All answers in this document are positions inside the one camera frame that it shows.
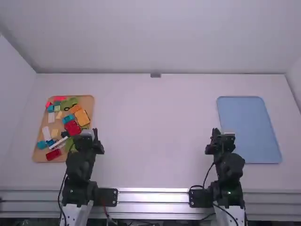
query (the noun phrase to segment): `white lego brick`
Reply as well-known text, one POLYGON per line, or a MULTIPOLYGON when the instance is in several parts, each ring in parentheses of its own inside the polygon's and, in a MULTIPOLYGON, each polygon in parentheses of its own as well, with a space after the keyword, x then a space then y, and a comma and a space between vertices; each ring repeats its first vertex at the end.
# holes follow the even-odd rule
POLYGON ((51 135, 50 135, 50 131, 49 131, 49 127, 48 126, 45 126, 42 128, 42 133, 43 133, 43 136, 44 136, 44 140, 51 140, 51 135))
POLYGON ((53 122, 55 122, 55 113, 50 112, 48 113, 48 123, 53 123, 53 122))

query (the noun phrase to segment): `wire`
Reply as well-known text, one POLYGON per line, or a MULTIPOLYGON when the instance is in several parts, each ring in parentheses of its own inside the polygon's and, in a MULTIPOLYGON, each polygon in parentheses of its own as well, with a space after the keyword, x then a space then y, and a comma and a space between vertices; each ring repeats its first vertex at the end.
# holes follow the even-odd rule
POLYGON ((215 215, 215 213, 211 213, 211 214, 207 215, 206 217, 202 218, 202 219, 199 220, 199 221, 206 220, 207 218, 209 218, 209 217, 211 217, 211 216, 213 216, 213 215, 215 215))
POLYGON ((109 215, 109 213, 108 213, 108 211, 107 211, 107 208, 105 207, 104 201, 101 200, 101 202, 102 202, 102 205, 103 205, 103 211, 104 211, 104 213, 105 213, 105 215, 106 215, 106 217, 107 217, 107 224, 108 224, 108 222, 110 221, 110 222, 112 222, 113 224, 118 225, 118 223, 115 222, 115 221, 113 221, 113 219, 110 217, 110 215, 109 215))
POLYGON ((58 196, 57 196, 58 207, 60 208, 60 211, 61 211, 61 213, 60 213, 60 218, 61 218, 61 216, 62 216, 62 214, 63 214, 65 226, 67 226, 67 220, 66 220, 66 215, 65 215, 65 213, 64 213, 64 211, 63 211, 63 208, 62 208, 62 206, 61 206, 61 203, 60 203, 60 195, 61 195, 61 192, 62 192, 62 188, 63 188, 64 182, 65 182, 65 180, 66 180, 66 175, 67 175, 67 171, 65 172, 65 175, 64 175, 64 178, 63 178, 63 181, 62 181, 62 184, 61 184, 61 188, 60 188, 60 191, 59 191, 58 196))
POLYGON ((207 173, 206 173, 206 176, 205 176, 205 179, 204 179, 204 182, 203 182, 203 189, 205 188, 205 182, 206 182, 206 180, 207 180, 208 174, 209 174, 211 168, 212 168, 214 165, 215 165, 215 162, 213 162, 213 163, 211 164, 210 168, 208 169, 208 171, 207 171, 207 173))
POLYGON ((202 185, 193 185, 189 188, 189 191, 192 189, 192 188, 195 188, 195 187, 200 187, 200 188, 204 188, 202 185))
POLYGON ((228 214, 235 221, 236 226, 239 226, 237 220, 228 211, 224 210, 222 207, 220 207, 219 205, 216 205, 215 203, 212 203, 212 204, 215 207, 219 208, 220 210, 224 211, 226 214, 228 214))

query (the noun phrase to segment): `cork board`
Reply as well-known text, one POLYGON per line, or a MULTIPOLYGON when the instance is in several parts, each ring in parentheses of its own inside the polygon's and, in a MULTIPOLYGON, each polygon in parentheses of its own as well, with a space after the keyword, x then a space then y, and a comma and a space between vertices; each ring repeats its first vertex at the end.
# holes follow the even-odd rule
MULTIPOLYGON (((50 101, 53 103, 53 100, 54 100, 54 97, 50 97, 47 101, 50 101)), ((90 95, 85 95, 85 96, 77 96, 77 95, 74 95, 74 96, 65 96, 66 98, 70 98, 70 97, 76 97, 78 99, 78 104, 86 110, 87 112, 87 115, 90 119, 90 124, 88 125, 90 127, 91 123, 92 123, 92 113, 93 113, 93 108, 94 108, 94 97, 93 96, 90 96, 90 95)), ((34 162, 60 162, 60 161, 66 161, 67 159, 67 151, 65 151, 65 148, 62 147, 61 148, 61 152, 62 152, 62 155, 53 159, 52 161, 47 161, 46 159, 46 154, 50 152, 50 149, 47 147, 47 148, 44 148, 42 150, 40 150, 38 147, 37 147, 37 143, 41 140, 44 140, 44 136, 43 136, 43 133, 42 133, 42 128, 45 127, 45 126, 48 126, 49 127, 49 131, 51 133, 51 131, 53 129, 58 129, 58 139, 61 139, 61 132, 65 131, 64 129, 64 126, 63 126, 63 122, 62 122, 62 119, 63 117, 71 114, 70 111, 64 111, 62 110, 63 114, 61 116, 61 119, 55 119, 55 122, 53 123, 48 123, 48 112, 47 110, 45 109, 44 111, 44 115, 43 115, 43 119, 42 119, 42 122, 41 122, 41 126, 40 126, 40 129, 39 129, 39 133, 38 133, 38 138, 37 138, 37 141, 36 141, 36 144, 35 144, 35 148, 33 150, 33 154, 32 154, 32 160, 34 162)))

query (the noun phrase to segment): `blue mat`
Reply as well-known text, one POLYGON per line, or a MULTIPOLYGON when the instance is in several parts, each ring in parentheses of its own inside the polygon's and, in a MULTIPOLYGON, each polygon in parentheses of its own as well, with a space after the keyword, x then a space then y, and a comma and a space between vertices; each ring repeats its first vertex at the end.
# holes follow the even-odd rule
POLYGON ((246 163, 280 163, 278 142, 263 99, 219 97, 217 108, 223 132, 235 132, 235 153, 246 163))

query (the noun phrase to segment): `black bracket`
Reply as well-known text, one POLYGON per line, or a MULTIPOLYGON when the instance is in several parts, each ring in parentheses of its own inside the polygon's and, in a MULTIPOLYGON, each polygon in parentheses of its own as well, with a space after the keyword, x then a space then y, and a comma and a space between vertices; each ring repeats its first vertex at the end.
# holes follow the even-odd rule
POLYGON ((118 190, 116 188, 98 188, 94 206, 115 207, 118 203, 118 190))
POLYGON ((211 208, 213 207, 213 198, 207 189, 190 189, 189 206, 191 208, 211 208))

